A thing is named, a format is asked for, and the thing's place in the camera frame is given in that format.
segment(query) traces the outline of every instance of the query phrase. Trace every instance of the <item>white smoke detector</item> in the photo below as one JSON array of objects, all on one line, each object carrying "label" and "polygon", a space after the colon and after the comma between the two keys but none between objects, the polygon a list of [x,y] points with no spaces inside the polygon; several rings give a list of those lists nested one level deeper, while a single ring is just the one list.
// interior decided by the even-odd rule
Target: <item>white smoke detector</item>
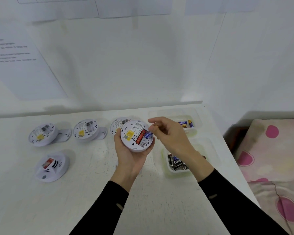
[{"label": "white smoke detector", "polygon": [[79,142],[104,139],[107,132],[107,128],[98,127],[94,119],[82,120],[73,129],[73,135]]},{"label": "white smoke detector", "polygon": [[152,143],[154,136],[148,139],[145,134],[148,131],[148,125],[141,120],[131,120],[121,129],[121,140],[123,144],[132,152],[139,153],[145,151]]},{"label": "white smoke detector", "polygon": [[126,123],[129,122],[131,119],[129,117],[120,117],[117,118],[115,121],[112,122],[110,126],[110,132],[112,135],[117,133],[118,128],[122,128],[122,126]]},{"label": "white smoke detector", "polygon": [[36,164],[35,178],[43,182],[53,182],[62,177],[69,168],[70,159],[63,152],[49,154]]},{"label": "white smoke detector", "polygon": [[50,143],[65,142],[71,136],[71,129],[57,129],[54,124],[42,124],[36,127],[28,136],[28,141],[36,147]]}]

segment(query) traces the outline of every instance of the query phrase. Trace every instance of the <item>yellow sticker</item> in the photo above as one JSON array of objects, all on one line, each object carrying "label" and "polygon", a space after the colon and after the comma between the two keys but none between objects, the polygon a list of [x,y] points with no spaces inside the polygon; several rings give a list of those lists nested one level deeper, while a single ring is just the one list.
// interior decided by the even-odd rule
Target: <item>yellow sticker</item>
[{"label": "yellow sticker", "polygon": [[127,136],[126,140],[127,140],[127,141],[130,141],[131,138],[133,137],[133,135],[134,135],[134,132],[133,132],[132,130],[129,130],[129,131],[126,133],[126,136]]},{"label": "yellow sticker", "polygon": [[39,134],[38,136],[37,136],[37,140],[38,141],[41,141],[41,140],[43,140],[45,137],[42,135],[42,134]]},{"label": "yellow sticker", "polygon": [[78,133],[78,136],[79,136],[79,137],[83,137],[84,135],[85,135],[84,130],[81,130],[81,131]]}]

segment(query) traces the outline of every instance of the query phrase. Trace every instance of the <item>white table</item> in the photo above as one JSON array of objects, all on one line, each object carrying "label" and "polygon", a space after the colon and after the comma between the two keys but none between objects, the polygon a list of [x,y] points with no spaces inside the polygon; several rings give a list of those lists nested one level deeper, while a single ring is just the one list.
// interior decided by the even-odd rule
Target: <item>white table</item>
[{"label": "white table", "polygon": [[[147,122],[151,111],[184,107],[197,110],[203,126],[196,137],[211,140],[221,159],[216,166],[219,172],[258,205],[204,105],[5,118],[0,119],[0,235],[69,234],[115,171],[117,156],[110,132],[104,140],[88,144],[71,137],[37,148],[27,141],[36,126],[54,123],[59,129],[73,128],[80,120],[93,118],[109,129],[120,116]],[[228,234],[193,176],[165,176],[163,148],[157,140],[130,191],[115,234]],[[67,173],[52,183],[37,181],[33,167],[38,160],[61,150],[71,160]],[[96,231],[101,225],[94,221],[93,226]]]}]

